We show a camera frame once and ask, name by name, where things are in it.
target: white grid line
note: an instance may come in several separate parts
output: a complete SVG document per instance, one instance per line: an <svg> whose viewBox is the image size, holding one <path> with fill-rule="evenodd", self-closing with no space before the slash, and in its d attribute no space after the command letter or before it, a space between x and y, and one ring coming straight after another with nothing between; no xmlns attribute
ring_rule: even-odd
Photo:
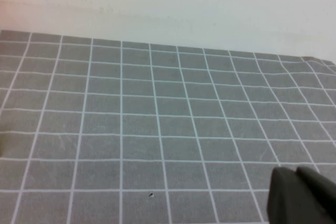
<svg viewBox="0 0 336 224"><path fill-rule="evenodd" d="M89 77L90 77L91 58L92 58L92 43L93 43L93 39L91 39L90 60L89 60L89 66L88 66L88 73L87 73L87 77L86 77L86 87L85 87L83 108L82 108L82 113L81 113L81 121L80 121L79 135L78 135L78 144L77 144L77 150L76 150L75 166L73 168L74 172L72 174L71 192L70 192L70 197L69 197L69 206L68 206L68 214L67 214L67 224L70 224L70 222L71 222L72 204L73 204L73 201L74 201L74 191L73 190L74 190L75 184L76 184L78 159L79 159L82 133L83 133L83 126L84 126L84 119L85 119L86 100L87 100L87 96L88 96L87 92L88 92L88 89L89 89Z"/></svg>
<svg viewBox="0 0 336 224"><path fill-rule="evenodd" d="M167 173L166 173L166 164L164 159L163 153L163 144L161 138L161 126L160 126L160 118L159 118L159 110L158 110L158 102L156 99L156 89L155 89L155 82L154 82L154 73L153 73L153 65L152 65L152 51L151 45L149 45L149 57L150 57L150 66L151 66L151 76L152 76L152 84L153 84L153 94L154 94L154 105L155 105L155 113L156 113L156 123L157 123L157 133L159 135L159 144L160 144L160 153L161 153L161 162L162 162L162 169L163 169L163 180L164 180L164 188L166 194L166 203L167 203L167 211L168 211L168 222L172 223L172 213L170 208L170 198L168 193L168 182L167 182Z"/></svg>
<svg viewBox="0 0 336 224"><path fill-rule="evenodd" d="M58 47L57 58L56 58L56 62L55 62L55 65L54 65L54 69L52 71L53 73L55 73L55 71L56 71L56 67L57 67L57 63L58 63L58 58L59 58L60 51L61 51L62 38L63 38L63 36L61 36L61 39L60 39L60 44L59 44L59 47ZM23 192L23 190L25 188L26 179L27 179L27 175L28 175L28 170L29 170L29 167L30 167L30 161L31 161L31 158L33 157L33 153L34 153L34 149L35 149L35 145L36 145L36 141L37 141L38 132L39 132L41 124L42 124L42 119L43 119L43 115L44 115L44 109L47 106L47 100L48 100L48 97L49 97L49 93L50 93L50 89L51 89L53 78L54 78L54 75L51 76L50 81L49 81L48 91L47 91L46 97L44 99L43 110L42 110L41 115L39 117L38 124L37 124L37 127L36 127L36 131L35 131L35 134L34 134L34 139L33 139L33 142L32 142L32 146L30 148L29 158L28 158L28 161L27 161L27 165L26 165L25 172L24 172L24 175L23 175L22 183L21 183L21 186L20 186L20 192L19 192L19 194L17 196L16 205L15 205L15 209L14 209L14 213L13 213L11 224L15 223L16 216L17 216L17 213L18 213L18 209L19 209L19 206L20 206L20 203L21 203L22 192Z"/></svg>
<svg viewBox="0 0 336 224"><path fill-rule="evenodd" d="M190 105L190 100L188 98L188 92L187 92L186 84L184 82L184 76L183 76L183 71L182 71L182 68L181 68L181 61L180 61L180 54L178 52L178 47L176 47L176 51L177 51L177 60L179 62L178 66L180 67L180 73L181 73L181 78L182 78L182 81L183 81L183 87L184 87L185 96L186 96L187 103L188 103L189 113L191 115L191 121L192 121L192 124L193 124L195 138L196 138L198 150L200 152L199 154L200 154L201 160L202 160L202 165L203 165L204 175L205 175L205 179L206 179L206 184L207 184L208 191L209 191L209 194L210 194L211 203L212 203L212 207L213 207L213 211L214 211L214 215L215 215L215 220L216 220L217 223L219 223L219 218L218 218L218 214L217 214L217 208L216 208L216 204L215 204L215 199L214 199L213 193L211 192L211 185L210 185L210 181L209 181L209 177L208 177L208 172L206 170L206 165L205 165L205 162L204 162L203 152L202 152L201 144L199 143L199 138L198 138L198 133L197 133L196 125L195 125L195 120L193 118L193 111L191 109L191 105Z"/></svg>
<svg viewBox="0 0 336 224"><path fill-rule="evenodd" d="M255 55L254 53L253 53L253 55L254 55L254 57L256 58L257 66L258 66L258 68L260 69L259 63L258 63L258 61L257 61L257 57L256 57L256 55ZM276 100L278 101L279 105L281 106L281 109L283 110L284 114L286 115L286 117L287 117L287 119L288 119L290 125L292 126L292 128L293 128L293 130L294 130L296 136L297 136L298 139L300 140L302 147L303 147L304 150L306 151L306 153L307 153L309 159L311 160L311 162L313 163L315 169L316 169L317 171L319 171L319 169L317 168L316 164L314 163L314 160L312 159L312 157L311 157L311 155L310 155L310 153L309 153L309 151L308 151L306 145L305 145L304 142L302 141L301 136L299 135L297 129L295 128L295 126L294 126L294 124L293 124L293 122L292 122L293 120L289 117L287 111L285 110L284 106L280 103L278 97L277 97L276 94L274 93L273 89L270 87L269 82L268 82L268 80L266 79L266 77L265 77L264 75L263 75L263 78L264 78L264 80L266 81L267 85L269 86L269 89L271 90L273 96L276 98Z"/></svg>
<svg viewBox="0 0 336 224"><path fill-rule="evenodd" d="M24 59L25 59L25 57L26 57L26 54L27 54L27 51L28 51L28 47L29 47L29 43L30 43L30 39L31 39L31 37L32 37L32 33L29 34L28 43L27 43L27 45L26 45L26 49L25 49L25 52L24 52L24 54L23 54L23 56L22 56L22 59L21 59L19 65L17 66L16 71L13 71L15 74L14 74L14 76L13 76L13 78L12 78L12 81L11 81L11 84L10 84L9 88L7 89L6 96L5 96L4 100L3 100L2 105L1 105L1 108L0 108L0 119L1 119L2 112L3 112L4 108L5 108L5 104L6 104L7 100L8 100L9 94L10 94L10 92L11 92L12 89L13 89L14 82L15 82L15 80L16 80L16 77L17 77L17 75L18 75L18 73L19 73L19 71L20 71L20 68L21 68L21 66L22 66L22 63L23 63L23 61L24 61Z"/></svg>
<svg viewBox="0 0 336 224"><path fill-rule="evenodd" d="M122 212L123 212L123 121L122 121L122 113L123 113L123 104L122 104L122 41L120 42L120 167L119 167L119 224L122 224Z"/></svg>

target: gray grid mat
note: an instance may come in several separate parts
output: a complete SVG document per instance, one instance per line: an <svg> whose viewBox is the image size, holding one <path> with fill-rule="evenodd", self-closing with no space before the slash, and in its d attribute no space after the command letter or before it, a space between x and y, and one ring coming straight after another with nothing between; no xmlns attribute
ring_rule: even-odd
<svg viewBox="0 0 336 224"><path fill-rule="evenodd" d="M266 222L273 167L336 181L335 103L312 57L3 30L0 222Z"/></svg>

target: black object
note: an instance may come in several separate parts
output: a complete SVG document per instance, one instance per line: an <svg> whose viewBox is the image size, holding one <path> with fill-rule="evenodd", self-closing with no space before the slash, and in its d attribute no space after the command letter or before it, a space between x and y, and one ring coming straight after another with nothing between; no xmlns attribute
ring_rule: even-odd
<svg viewBox="0 0 336 224"><path fill-rule="evenodd" d="M307 167L272 171L270 224L336 224L336 184Z"/></svg>

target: white wall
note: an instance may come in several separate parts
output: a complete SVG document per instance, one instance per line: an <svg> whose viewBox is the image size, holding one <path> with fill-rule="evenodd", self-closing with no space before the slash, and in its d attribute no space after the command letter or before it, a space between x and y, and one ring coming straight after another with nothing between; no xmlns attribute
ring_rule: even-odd
<svg viewBox="0 0 336 224"><path fill-rule="evenodd" d="M336 61L336 0L0 0L0 26Z"/></svg>

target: grid square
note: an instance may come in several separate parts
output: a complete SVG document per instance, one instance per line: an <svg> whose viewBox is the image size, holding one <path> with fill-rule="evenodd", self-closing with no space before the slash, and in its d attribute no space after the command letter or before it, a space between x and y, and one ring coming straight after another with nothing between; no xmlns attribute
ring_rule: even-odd
<svg viewBox="0 0 336 224"><path fill-rule="evenodd" d="M26 57L56 59L59 45L53 44L30 44Z"/></svg>
<svg viewBox="0 0 336 224"><path fill-rule="evenodd" d="M276 99L270 88L244 87L250 101L255 102L275 102Z"/></svg>
<svg viewBox="0 0 336 224"><path fill-rule="evenodd" d="M16 223L65 223L70 193L24 193Z"/></svg>
<svg viewBox="0 0 336 224"><path fill-rule="evenodd" d="M223 117L218 101L191 100L190 105L194 116Z"/></svg>
<svg viewBox="0 0 336 224"><path fill-rule="evenodd" d="M74 193L71 223L110 224L119 220L119 193Z"/></svg>
<svg viewBox="0 0 336 224"><path fill-rule="evenodd" d="M35 73L19 73L14 82L14 89L48 90L51 76Z"/></svg>
<svg viewBox="0 0 336 224"><path fill-rule="evenodd" d="M112 95L87 95L85 111L89 112L120 112L120 97Z"/></svg>
<svg viewBox="0 0 336 224"><path fill-rule="evenodd" d="M316 163L336 163L336 147L332 143L305 143L312 159Z"/></svg>
<svg viewBox="0 0 336 224"><path fill-rule="evenodd" d="M156 95L160 97L185 97L182 83L155 82Z"/></svg>
<svg viewBox="0 0 336 224"><path fill-rule="evenodd" d="M209 192L170 192L173 223L215 223Z"/></svg>
<svg viewBox="0 0 336 224"><path fill-rule="evenodd" d="M33 134L0 133L1 157L28 158Z"/></svg>
<svg viewBox="0 0 336 224"><path fill-rule="evenodd" d="M120 80L89 78L88 92L103 93L103 94L120 94Z"/></svg>
<svg viewBox="0 0 336 224"><path fill-rule="evenodd" d="M196 47L177 47L179 52L190 52L194 54L202 54L203 50L202 48L196 48Z"/></svg>
<svg viewBox="0 0 336 224"><path fill-rule="evenodd" d="M82 111L83 102L84 102L84 94L51 92L48 97L46 109Z"/></svg>
<svg viewBox="0 0 336 224"><path fill-rule="evenodd" d="M123 162L124 189L163 189L161 162Z"/></svg>
<svg viewBox="0 0 336 224"><path fill-rule="evenodd" d="M37 136L34 158L72 159L76 158L77 135L46 135Z"/></svg>
<svg viewBox="0 0 336 224"><path fill-rule="evenodd" d="M208 71L183 69L182 72L185 82L211 83Z"/></svg>
<svg viewBox="0 0 336 224"><path fill-rule="evenodd" d="M123 137L123 158L161 159L160 142L156 137Z"/></svg>
<svg viewBox="0 0 336 224"><path fill-rule="evenodd" d="M93 39L94 46L120 47L121 43L117 40Z"/></svg>
<svg viewBox="0 0 336 224"><path fill-rule="evenodd" d="M253 189L269 189L273 164L245 164L247 175Z"/></svg>
<svg viewBox="0 0 336 224"><path fill-rule="evenodd" d="M305 99L301 95L298 88L276 89L273 88L274 94L280 102L300 102L305 103Z"/></svg>
<svg viewBox="0 0 336 224"><path fill-rule="evenodd" d="M180 54L180 62L182 68L206 69L206 63L203 55Z"/></svg>
<svg viewBox="0 0 336 224"><path fill-rule="evenodd" d="M228 118L256 118L248 102L223 101L222 105Z"/></svg>
<svg viewBox="0 0 336 224"><path fill-rule="evenodd" d="M262 59L262 60L279 60L277 55L272 55L272 54L261 54L261 53L255 53L257 59Z"/></svg>
<svg viewBox="0 0 336 224"><path fill-rule="evenodd" d="M315 120L310 108L304 104L283 104L282 105L292 120Z"/></svg>
<svg viewBox="0 0 336 224"><path fill-rule="evenodd" d="M9 88L13 77L14 73L0 72L0 88Z"/></svg>
<svg viewBox="0 0 336 224"><path fill-rule="evenodd" d="M268 84L271 87L275 88L290 88L296 87L295 83L291 79L290 75L287 73L284 74L265 74L265 78L268 81Z"/></svg>
<svg viewBox="0 0 336 224"><path fill-rule="evenodd" d="M195 136L191 118L160 117L163 136Z"/></svg>
<svg viewBox="0 0 336 224"><path fill-rule="evenodd" d="M20 71L21 72L38 72L52 73L54 70L55 61L46 59L29 59L25 58Z"/></svg>
<svg viewBox="0 0 336 224"><path fill-rule="evenodd" d="M227 139L200 139L206 161L239 161L235 145Z"/></svg>
<svg viewBox="0 0 336 224"><path fill-rule="evenodd" d="M201 163L166 163L169 189L206 189L207 184Z"/></svg>
<svg viewBox="0 0 336 224"><path fill-rule="evenodd" d="M20 61L20 58L0 56L0 70L16 71Z"/></svg>
<svg viewBox="0 0 336 224"><path fill-rule="evenodd" d="M237 138L265 138L257 120L229 119L232 134Z"/></svg>
<svg viewBox="0 0 336 224"><path fill-rule="evenodd" d="M258 60L258 65L263 73L286 73L279 62Z"/></svg>
<svg viewBox="0 0 336 224"><path fill-rule="evenodd" d="M317 76L325 89L336 89L336 76L326 74L317 74Z"/></svg>
<svg viewBox="0 0 336 224"><path fill-rule="evenodd" d="M175 46L151 44L152 50L176 52Z"/></svg>
<svg viewBox="0 0 336 224"><path fill-rule="evenodd" d="M31 161L25 189L70 189L74 162Z"/></svg>
<svg viewBox="0 0 336 224"><path fill-rule="evenodd" d="M90 47L88 46L75 46L75 45L62 45L60 59L67 60L84 60L90 59Z"/></svg>
<svg viewBox="0 0 336 224"><path fill-rule="evenodd" d="M92 48L92 61L120 63L120 48L94 46Z"/></svg>
<svg viewBox="0 0 336 224"><path fill-rule="evenodd" d="M200 137L230 137L229 130L224 119L195 118L197 134Z"/></svg>
<svg viewBox="0 0 336 224"><path fill-rule="evenodd" d="M175 52L152 52L154 66L179 67L177 53Z"/></svg>
<svg viewBox="0 0 336 224"><path fill-rule="evenodd" d="M269 139L298 139L289 121L261 121Z"/></svg>
<svg viewBox="0 0 336 224"><path fill-rule="evenodd" d="M313 73L292 73L291 75L299 87L321 88Z"/></svg>
<svg viewBox="0 0 336 224"><path fill-rule="evenodd" d="M254 58L254 54L252 52L230 51L230 53L231 53L231 56L234 56L234 57Z"/></svg>
<svg viewBox="0 0 336 224"><path fill-rule="evenodd" d="M155 81L182 81L181 72L177 68L153 67Z"/></svg>
<svg viewBox="0 0 336 224"><path fill-rule="evenodd" d="M155 114L155 103L149 97L123 97L123 113Z"/></svg>
<svg viewBox="0 0 336 224"><path fill-rule="evenodd" d="M332 139L336 140L336 123L323 123L323 127L332 137Z"/></svg>
<svg viewBox="0 0 336 224"><path fill-rule="evenodd" d="M244 86L268 87L264 77L259 73L238 73L238 76Z"/></svg>
<svg viewBox="0 0 336 224"><path fill-rule="evenodd" d="M215 90L212 84L187 83L186 89L189 98L216 99Z"/></svg>
<svg viewBox="0 0 336 224"><path fill-rule="evenodd" d="M21 108L40 110L46 97L46 92L12 90L5 108Z"/></svg>
<svg viewBox="0 0 336 224"><path fill-rule="evenodd" d="M279 57L281 61L302 62L302 58L297 56L279 55Z"/></svg>
<svg viewBox="0 0 336 224"><path fill-rule="evenodd" d="M123 80L122 91L123 94L130 94L130 95L154 95L153 83L149 81Z"/></svg>
<svg viewBox="0 0 336 224"><path fill-rule="evenodd" d="M149 51L136 50L136 49L123 49L122 63L150 65Z"/></svg>
<svg viewBox="0 0 336 224"><path fill-rule="evenodd" d="M336 121L335 106L310 106L320 121Z"/></svg>
<svg viewBox="0 0 336 224"><path fill-rule="evenodd" d="M26 161L0 160L0 189L19 190L26 169Z"/></svg>
<svg viewBox="0 0 336 224"><path fill-rule="evenodd" d="M33 33L30 39L30 41L32 42L51 42L51 43L59 43L60 40L61 40L60 35L41 34L41 33Z"/></svg>
<svg viewBox="0 0 336 224"><path fill-rule="evenodd" d="M24 31L2 30L0 40L28 41L30 33Z"/></svg>
<svg viewBox="0 0 336 224"><path fill-rule="evenodd" d="M321 174L336 183L336 165L317 165Z"/></svg>
<svg viewBox="0 0 336 224"><path fill-rule="evenodd" d="M80 113L46 111L42 119L40 131L51 133L78 133L80 120Z"/></svg>
<svg viewBox="0 0 336 224"><path fill-rule="evenodd" d="M35 132L40 112L8 110L3 111L0 118L2 131Z"/></svg>
<svg viewBox="0 0 336 224"><path fill-rule="evenodd" d="M157 135L156 116L124 115L123 133L131 135Z"/></svg>
<svg viewBox="0 0 336 224"><path fill-rule="evenodd" d="M91 39L89 38L82 38L82 37L75 37L75 36L63 36L63 43L69 44L84 44L89 45L91 44Z"/></svg>
<svg viewBox="0 0 336 224"><path fill-rule="evenodd" d="M3 224L10 224L15 209L16 199L16 193L0 193L0 215Z"/></svg>
<svg viewBox="0 0 336 224"><path fill-rule="evenodd" d="M303 140L329 140L328 135L318 122L293 122Z"/></svg>
<svg viewBox="0 0 336 224"><path fill-rule="evenodd" d="M247 189L241 164L206 164L212 189Z"/></svg>
<svg viewBox="0 0 336 224"><path fill-rule="evenodd" d="M222 100L246 101L242 87L216 85L218 96Z"/></svg>
<svg viewBox="0 0 336 224"><path fill-rule="evenodd" d="M243 161L275 162L276 159L267 141L236 140Z"/></svg>
<svg viewBox="0 0 336 224"><path fill-rule="evenodd" d="M22 56L26 47L26 43L0 42L0 55Z"/></svg>
<svg viewBox="0 0 336 224"><path fill-rule="evenodd" d="M86 77L54 76L52 90L85 92Z"/></svg>
<svg viewBox="0 0 336 224"><path fill-rule="evenodd" d="M230 57L206 56L209 69L234 71Z"/></svg>
<svg viewBox="0 0 336 224"><path fill-rule="evenodd" d="M260 217L250 192L214 192L220 222L259 222Z"/></svg>
<svg viewBox="0 0 336 224"><path fill-rule="evenodd" d="M148 193L123 193L123 223L156 224L168 223L167 201L164 192L155 192L154 197Z"/></svg>
<svg viewBox="0 0 336 224"><path fill-rule="evenodd" d="M82 136L79 158L108 159L120 157L120 136Z"/></svg>
<svg viewBox="0 0 336 224"><path fill-rule="evenodd" d="M301 92L303 93L304 97L306 97L308 103L332 105L329 97L327 96L324 90L302 88Z"/></svg>
<svg viewBox="0 0 336 224"><path fill-rule="evenodd" d="M310 162L309 156L300 142L272 141L271 145L280 162Z"/></svg>
<svg viewBox="0 0 336 224"><path fill-rule="evenodd" d="M157 98L156 101L159 115L190 115L186 99Z"/></svg>
<svg viewBox="0 0 336 224"><path fill-rule="evenodd" d="M237 72L260 73L255 60L232 58L232 61Z"/></svg>
<svg viewBox="0 0 336 224"><path fill-rule="evenodd" d="M229 52L227 50L218 50L218 49L204 49L204 52L207 55L225 55L229 56Z"/></svg>
<svg viewBox="0 0 336 224"><path fill-rule="evenodd" d="M201 160L196 139L162 138L165 160Z"/></svg>
<svg viewBox="0 0 336 224"><path fill-rule="evenodd" d="M105 63L92 63L91 76L120 78L120 66Z"/></svg>
<svg viewBox="0 0 336 224"><path fill-rule="evenodd" d="M239 85L239 81L235 73L210 71L210 74L215 84Z"/></svg>
<svg viewBox="0 0 336 224"><path fill-rule="evenodd" d="M78 162L76 189L119 188L120 163L116 161Z"/></svg>
<svg viewBox="0 0 336 224"><path fill-rule="evenodd" d="M109 114L85 114L84 133L120 133L120 116Z"/></svg>
<svg viewBox="0 0 336 224"><path fill-rule="evenodd" d="M126 79L152 80L151 68L143 66L122 66L122 77Z"/></svg>
<svg viewBox="0 0 336 224"><path fill-rule="evenodd" d="M287 119L278 103L253 103L252 106L260 119Z"/></svg>
<svg viewBox="0 0 336 224"><path fill-rule="evenodd" d="M124 48L137 48L137 49L149 49L149 44L147 43L139 43L139 42L129 42L129 41L124 41L122 43L122 46Z"/></svg>
<svg viewBox="0 0 336 224"><path fill-rule="evenodd" d="M75 74L78 76L86 76L88 74L89 64L87 62L73 62L59 60L55 73Z"/></svg>
<svg viewBox="0 0 336 224"><path fill-rule="evenodd" d="M282 63L284 68L288 70L288 72L301 72L301 73L307 73L312 72L311 68L305 63L305 62L299 62L299 63Z"/></svg>

